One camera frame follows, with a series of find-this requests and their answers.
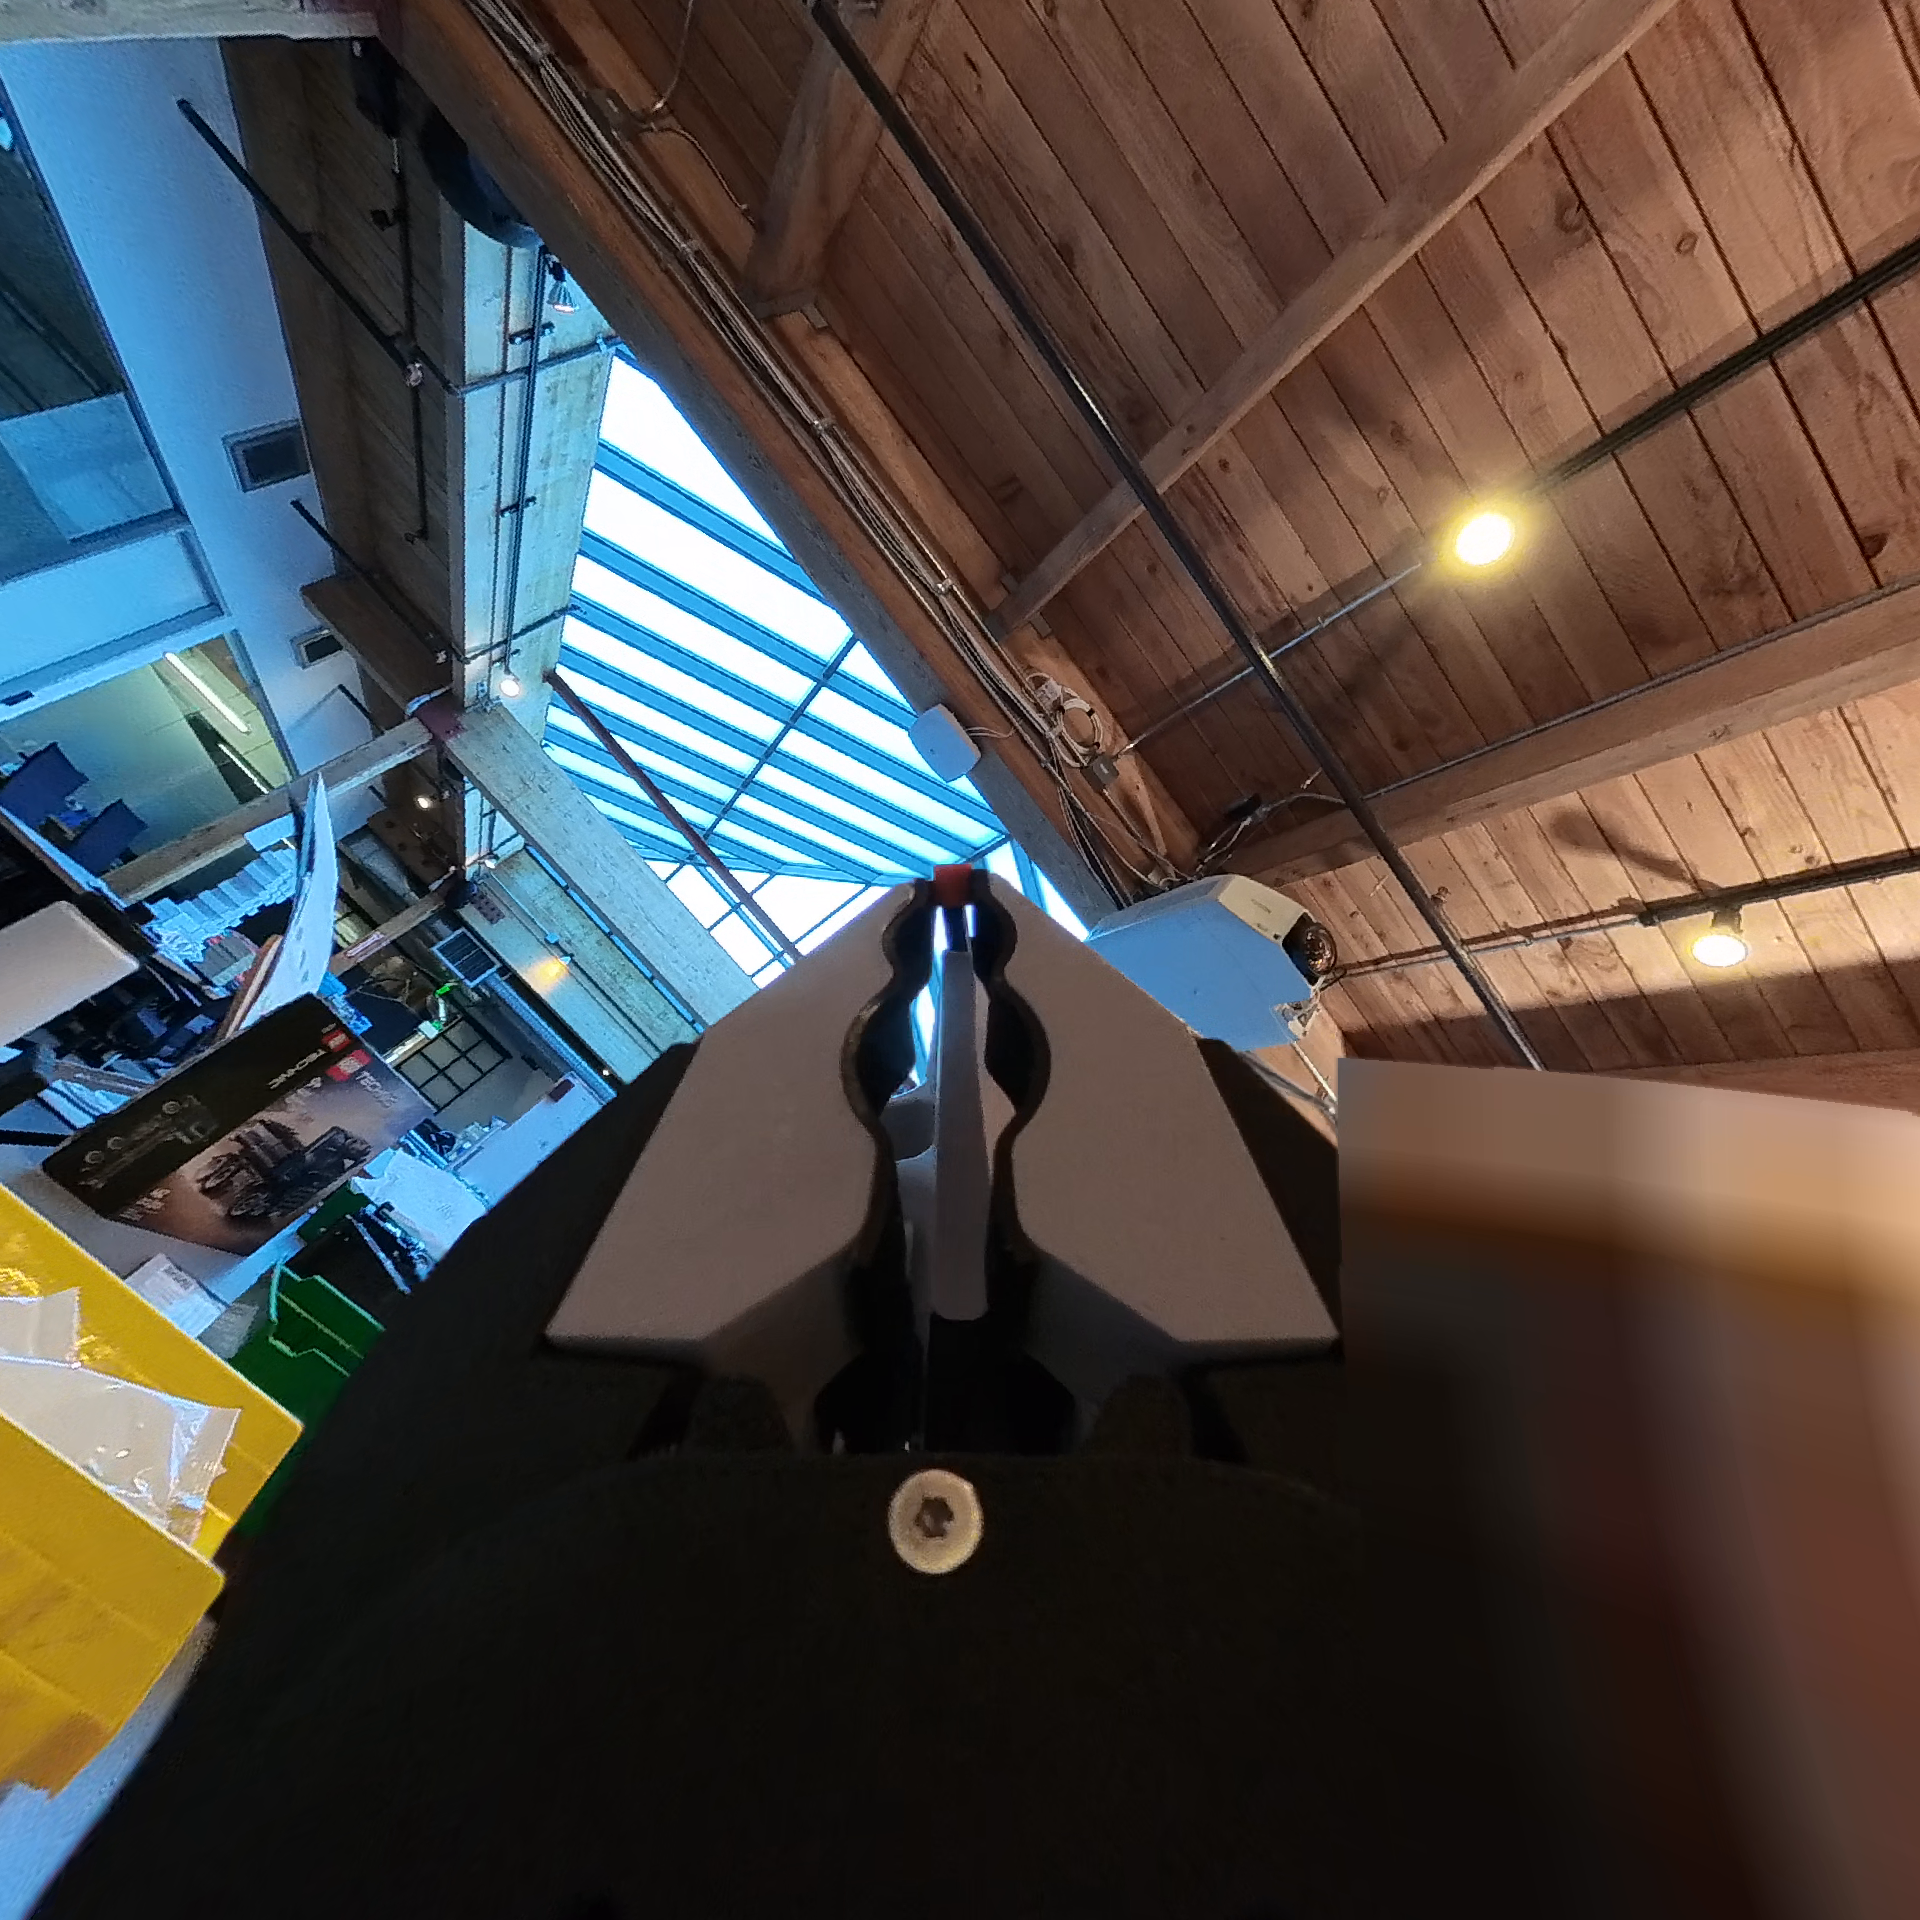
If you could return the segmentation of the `black round ceiling fixture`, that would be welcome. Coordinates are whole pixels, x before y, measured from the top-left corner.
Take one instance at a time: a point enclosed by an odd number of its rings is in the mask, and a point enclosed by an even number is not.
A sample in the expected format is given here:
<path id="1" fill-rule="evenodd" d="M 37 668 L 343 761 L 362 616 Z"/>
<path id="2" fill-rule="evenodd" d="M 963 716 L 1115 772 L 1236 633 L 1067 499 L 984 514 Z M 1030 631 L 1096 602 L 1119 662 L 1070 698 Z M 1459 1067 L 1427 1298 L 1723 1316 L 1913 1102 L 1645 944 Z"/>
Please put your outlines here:
<path id="1" fill-rule="evenodd" d="M 428 109 L 417 130 L 417 152 L 428 179 L 461 222 L 496 247 L 536 250 L 539 234 L 506 188 L 438 109 Z"/>

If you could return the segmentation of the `bright ceiling spotlight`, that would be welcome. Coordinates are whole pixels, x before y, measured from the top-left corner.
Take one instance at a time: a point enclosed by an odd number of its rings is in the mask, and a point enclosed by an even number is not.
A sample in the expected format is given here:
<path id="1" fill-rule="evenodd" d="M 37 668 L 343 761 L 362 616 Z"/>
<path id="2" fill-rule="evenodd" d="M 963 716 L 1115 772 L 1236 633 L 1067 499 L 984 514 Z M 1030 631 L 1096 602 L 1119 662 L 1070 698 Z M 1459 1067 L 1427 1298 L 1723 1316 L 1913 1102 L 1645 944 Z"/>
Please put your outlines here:
<path id="1" fill-rule="evenodd" d="M 1487 580 L 1515 563 L 1527 531 L 1525 501 L 1490 495 L 1465 502 L 1432 540 L 1432 565 L 1452 580 Z"/>

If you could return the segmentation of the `black lighting track rail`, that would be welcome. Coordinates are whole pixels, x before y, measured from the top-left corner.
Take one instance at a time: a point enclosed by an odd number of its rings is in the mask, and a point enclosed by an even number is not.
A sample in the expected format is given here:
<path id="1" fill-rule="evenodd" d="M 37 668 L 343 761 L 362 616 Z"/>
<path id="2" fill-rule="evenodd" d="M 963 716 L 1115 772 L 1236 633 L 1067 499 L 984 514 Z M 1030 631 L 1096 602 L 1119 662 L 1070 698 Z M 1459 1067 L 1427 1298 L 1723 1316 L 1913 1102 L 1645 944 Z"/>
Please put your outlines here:
<path id="1" fill-rule="evenodd" d="M 1907 849 L 1893 854 L 1839 863 L 1822 871 L 1802 871 L 1790 877 L 1763 879 L 1712 895 L 1648 903 L 1632 913 L 1630 922 L 1644 929 L 1656 929 L 1673 922 L 1695 920 L 1701 916 L 1737 916 L 1750 906 L 1877 886 L 1888 881 L 1913 879 L 1915 875 L 1918 850 Z"/>
<path id="2" fill-rule="evenodd" d="M 1848 277 L 1829 292 L 1766 326 L 1747 342 L 1739 345 L 1739 349 L 1730 350 L 1704 371 L 1694 373 L 1682 384 L 1656 397 L 1637 413 L 1601 432 L 1593 443 L 1572 450 L 1554 467 L 1538 471 L 1523 486 L 1523 499 L 1545 499 L 1570 486 L 1585 473 L 1645 443 L 1669 423 L 1689 419 L 1708 401 L 1723 395 L 1751 374 L 1772 368 L 1787 350 L 1802 346 L 1823 328 L 1865 309 L 1880 294 L 1897 288 L 1915 274 L 1918 237 L 1912 237 L 1869 266 Z"/>

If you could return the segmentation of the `green plastic bin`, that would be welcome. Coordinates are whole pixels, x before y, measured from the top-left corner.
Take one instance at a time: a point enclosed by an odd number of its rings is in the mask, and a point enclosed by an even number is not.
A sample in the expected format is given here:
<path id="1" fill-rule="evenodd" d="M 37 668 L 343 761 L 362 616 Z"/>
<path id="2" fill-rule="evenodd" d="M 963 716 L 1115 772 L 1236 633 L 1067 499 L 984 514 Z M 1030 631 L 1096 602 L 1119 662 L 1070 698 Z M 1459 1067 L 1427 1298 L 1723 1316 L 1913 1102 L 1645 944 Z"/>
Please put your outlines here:
<path id="1" fill-rule="evenodd" d="M 371 1313 L 330 1283 L 282 1263 L 269 1273 L 262 1313 L 228 1367 L 301 1429 L 314 1429 L 381 1332 Z"/>

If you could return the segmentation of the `glass skylight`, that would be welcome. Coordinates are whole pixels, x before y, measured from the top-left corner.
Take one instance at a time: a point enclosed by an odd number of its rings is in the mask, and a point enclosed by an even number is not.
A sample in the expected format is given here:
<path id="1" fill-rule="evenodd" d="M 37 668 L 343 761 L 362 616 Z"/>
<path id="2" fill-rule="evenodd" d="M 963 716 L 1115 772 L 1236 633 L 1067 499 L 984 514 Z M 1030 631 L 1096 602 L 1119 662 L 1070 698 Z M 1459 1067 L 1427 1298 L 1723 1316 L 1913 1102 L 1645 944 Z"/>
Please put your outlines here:
<path id="1" fill-rule="evenodd" d="M 948 863 L 1087 934 L 979 779 L 927 770 L 896 682 L 621 349 L 555 671 L 800 953 Z M 787 962 L 557 698 L 541 749 L 756 986 L 780 977 Z"/>

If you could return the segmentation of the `black toy set box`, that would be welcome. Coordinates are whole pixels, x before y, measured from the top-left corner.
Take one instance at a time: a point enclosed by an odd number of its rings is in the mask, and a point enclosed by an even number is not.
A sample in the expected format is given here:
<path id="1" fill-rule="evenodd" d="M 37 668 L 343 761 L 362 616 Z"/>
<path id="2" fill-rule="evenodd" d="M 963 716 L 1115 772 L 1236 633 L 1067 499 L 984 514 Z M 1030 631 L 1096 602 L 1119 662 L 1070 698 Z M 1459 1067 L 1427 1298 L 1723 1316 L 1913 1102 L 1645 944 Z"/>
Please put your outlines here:
<path id="1" fill-rule="evenodd" d="M 299 997 L 91 1121 L 39 1174 L 99 1219 L 248 1254 L 430 1117 L 324 999 Z"/>

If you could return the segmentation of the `clear plastic bag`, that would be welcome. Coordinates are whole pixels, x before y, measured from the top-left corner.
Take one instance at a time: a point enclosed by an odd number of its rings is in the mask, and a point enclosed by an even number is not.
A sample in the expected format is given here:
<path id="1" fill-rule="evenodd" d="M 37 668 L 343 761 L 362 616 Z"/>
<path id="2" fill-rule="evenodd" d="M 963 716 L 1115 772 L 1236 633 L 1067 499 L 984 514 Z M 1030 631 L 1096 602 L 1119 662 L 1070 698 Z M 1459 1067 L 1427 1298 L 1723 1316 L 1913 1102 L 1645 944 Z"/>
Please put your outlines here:
<path id="1" fill-rule="evenodd" d="M 199 1539 L 240 1411 L 84 1363 L 82 1296 L 2 1300 L 2 1414 L 184 1547 Z"/>

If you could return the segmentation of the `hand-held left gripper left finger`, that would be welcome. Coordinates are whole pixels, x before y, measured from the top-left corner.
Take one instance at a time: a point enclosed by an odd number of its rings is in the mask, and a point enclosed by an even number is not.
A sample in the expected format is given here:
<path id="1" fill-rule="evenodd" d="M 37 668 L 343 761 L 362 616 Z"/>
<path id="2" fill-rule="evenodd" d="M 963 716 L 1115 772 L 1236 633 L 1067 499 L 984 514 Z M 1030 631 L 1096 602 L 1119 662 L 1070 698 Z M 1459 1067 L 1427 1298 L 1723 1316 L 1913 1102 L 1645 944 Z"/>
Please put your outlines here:
<path id="1" fill-rule="evenodd" d="M 546 1340 L 752 1380 L 801 1447 L 922 1426 L 890 1105 L 915 1077 L 927 881 L 883 893 L 693 1047 Z"/>

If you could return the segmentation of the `white flat panel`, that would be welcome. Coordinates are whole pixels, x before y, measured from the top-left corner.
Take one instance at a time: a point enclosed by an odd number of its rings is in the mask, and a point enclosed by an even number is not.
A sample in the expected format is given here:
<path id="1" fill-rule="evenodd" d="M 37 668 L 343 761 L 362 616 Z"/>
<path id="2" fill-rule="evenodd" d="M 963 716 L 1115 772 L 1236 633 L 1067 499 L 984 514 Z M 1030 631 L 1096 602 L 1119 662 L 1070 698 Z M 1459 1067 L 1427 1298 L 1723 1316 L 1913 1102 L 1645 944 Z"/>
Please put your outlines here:
<path id="1" fill-rule="evenodd" d="M 55 903 L 2 929 L 2 1049 L 134 977 L 139 958 L 76 904 Z"/>

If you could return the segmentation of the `yellow plastic bin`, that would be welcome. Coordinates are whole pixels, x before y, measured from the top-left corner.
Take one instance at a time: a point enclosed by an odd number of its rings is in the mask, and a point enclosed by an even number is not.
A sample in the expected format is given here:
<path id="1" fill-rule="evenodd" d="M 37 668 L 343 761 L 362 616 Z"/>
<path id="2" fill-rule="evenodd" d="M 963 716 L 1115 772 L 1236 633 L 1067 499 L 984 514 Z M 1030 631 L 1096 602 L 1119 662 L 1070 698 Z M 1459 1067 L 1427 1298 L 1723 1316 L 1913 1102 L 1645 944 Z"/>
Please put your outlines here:
<path id="1" fill-rule="evenodd" d="M 126 1727 L 221 1594 L 214 1554 L 301 1424 L 23 1198 L 5 1191 L 2 1211 L 5 1305 L 69 1292 L 86 1367 L 234 1419 L 187 1532 L 4 1411 L 4 1785 L 52 1793 Z"/>

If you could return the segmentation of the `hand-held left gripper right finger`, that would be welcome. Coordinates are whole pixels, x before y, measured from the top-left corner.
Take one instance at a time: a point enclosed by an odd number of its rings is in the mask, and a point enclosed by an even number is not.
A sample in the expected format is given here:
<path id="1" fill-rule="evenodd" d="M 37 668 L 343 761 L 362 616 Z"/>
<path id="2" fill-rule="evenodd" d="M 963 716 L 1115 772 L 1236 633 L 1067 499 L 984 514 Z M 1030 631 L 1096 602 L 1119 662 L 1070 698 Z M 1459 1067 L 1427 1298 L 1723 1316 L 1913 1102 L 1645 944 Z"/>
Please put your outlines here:
<path id="1" fill-rule="evenodd" d="M 1333 1351 L 1326 1291 L 1178 1018 L 959 877 L 959 1450 L 1051 1453 L 1129 1380 Z"/>

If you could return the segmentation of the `white bent sheet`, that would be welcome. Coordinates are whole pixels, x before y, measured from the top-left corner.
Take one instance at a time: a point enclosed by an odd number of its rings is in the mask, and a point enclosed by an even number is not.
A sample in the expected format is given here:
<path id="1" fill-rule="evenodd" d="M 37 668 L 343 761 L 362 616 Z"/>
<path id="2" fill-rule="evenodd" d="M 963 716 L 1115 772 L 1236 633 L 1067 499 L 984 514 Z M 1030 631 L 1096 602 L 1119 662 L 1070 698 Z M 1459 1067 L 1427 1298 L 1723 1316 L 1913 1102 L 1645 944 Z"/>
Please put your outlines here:
<path id="1" fill-rule="evenodd" d="M 217 1045 L 295 1001 L 320 997 L 330 973 L 340 872 L 338 837 L 320 772 L 306 779 L 294 812 L 299 839 L 286 926 L 258 948 L 230 997 L 228 1012 L 211 1036 Z"/>

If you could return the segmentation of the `long black ceiling pipe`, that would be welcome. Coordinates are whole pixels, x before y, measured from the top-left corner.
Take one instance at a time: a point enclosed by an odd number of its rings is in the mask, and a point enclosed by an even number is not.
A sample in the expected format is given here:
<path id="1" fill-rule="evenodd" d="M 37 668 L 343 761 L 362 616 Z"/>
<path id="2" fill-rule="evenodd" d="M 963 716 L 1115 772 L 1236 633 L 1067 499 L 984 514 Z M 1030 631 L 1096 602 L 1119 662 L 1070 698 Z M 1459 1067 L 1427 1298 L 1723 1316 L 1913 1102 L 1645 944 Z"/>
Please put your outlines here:
<path id="1" fill-rule="evenodd" d="M 873 110 L 881 132 L 898 148 L 910 174 L 923 187 L 925 195 L 938 206 L 965 255 L 979 268 L 987 288 L 1005 310 L 1011 325 L 1015 325 L 1023 345 L 1036 352 L 1043 373 L 1061 389 L 1070 406 L 1092 435 L 1101 459 L 1115 473 L 1122 501 L 1136 507 L 1160 534 L 1172 565 L 1204 602 L 1213 625 L 1224 636 L 1228 636 L 1252 677 L 1260 680 L 1285 726 L 1297 738 L 1312 766 L 1324 776 L 1337 803 L 1346 809 L 1366 849 L 1381 863 L 1413 915 L 1421 924 L 1427 926 L 1427 933 L 1441 948 L 1441 957 L 1452 965 L 1452 971 L 1461 977 L 1472 997 L 1491 1021 L 1500 1039 L 1505 1043 L 1507 1051 L 1523 1069 L 1543 1073 L 1545 1065 L 1525 1035 L 1519 1018 L 1500 997 L 1494 983 L 1479 968 L 1475 957 L 1458 937 L 1439 903 L 1425 890 L 1402 849 L 1383 828 L 1374 805 L 1368 800 L 1362 787 L 1336 752 L 1324 728 L 1285 682 L 1278 661 L 1268 654 L 1264 644 L 1248 629 L 1236 600 L 1204 553 L 1193 540 L 1189 540 L 1185 526 L 1165 507 L 1162 495 L 1156 492 L 1139 460 L 1115 430 L 1108 409 L 1097 401 L 1097 397 L 1093 397 L 1087 380 L 1061 349 L 1053 333 L 1046 326 L 1041 315 L 1030 305 L 1018 277 L 1002 253 L 998 253 L 989 232 L 979 225 L 971 206 L 957 192 L 931 146 L 923 141 L 918 127 L 899 107 L 899 100 L 891 92 L 890 85 L 880 79 L 876 65 L 860 49 L 838 9 L 827 3 L 805 3 L 804 13 L 815 33 L 827 44 L 831 57 L 850 76 L 858 96 Z"/>

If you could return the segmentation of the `red diagonal rod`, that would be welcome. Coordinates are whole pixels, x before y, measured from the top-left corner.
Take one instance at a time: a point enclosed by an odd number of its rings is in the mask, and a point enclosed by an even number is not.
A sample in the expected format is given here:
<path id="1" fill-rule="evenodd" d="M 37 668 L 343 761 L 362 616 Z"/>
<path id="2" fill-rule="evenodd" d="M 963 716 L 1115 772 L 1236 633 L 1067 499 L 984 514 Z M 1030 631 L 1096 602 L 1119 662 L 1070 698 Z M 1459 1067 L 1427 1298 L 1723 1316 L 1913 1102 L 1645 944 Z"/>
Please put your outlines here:
<path id="1" fill-rule="evenodd" d="M 764 944 L 780 955 L 787 965 L 796 965 L 804 958 L 801 950 L 781 933 L 780 924 L 762 908 L 752 890 L 738 879 L 738 875 L 722 861 L 713 850 L 708 837 L 684 815 L 684 811 L 672 800 L 672 797 L 659 787 L 654 775 L 640 765 L 627 747 L 616 736 L 607 724 L 589 709 L 587 701 L 576 692 L 569 685 L 563 682 L 563 677 L 547 668 L 541 673 L 541 682 L 552 691 L 552 695 L 572 713 L 572 716 L 587 731 L 603 755 L 614 763 L 614 766 L 629 779 L 635 789 L 651 803 L 659 816 L 674 828 L 674 832 L 685 843 L 687 850 L 693 854 L 697 864 L 708 872 L 708 877 L 718 885 L 718 889 L 731 900 L 738 913 L 756 926 L 756 933 L 762 937 Z"/>

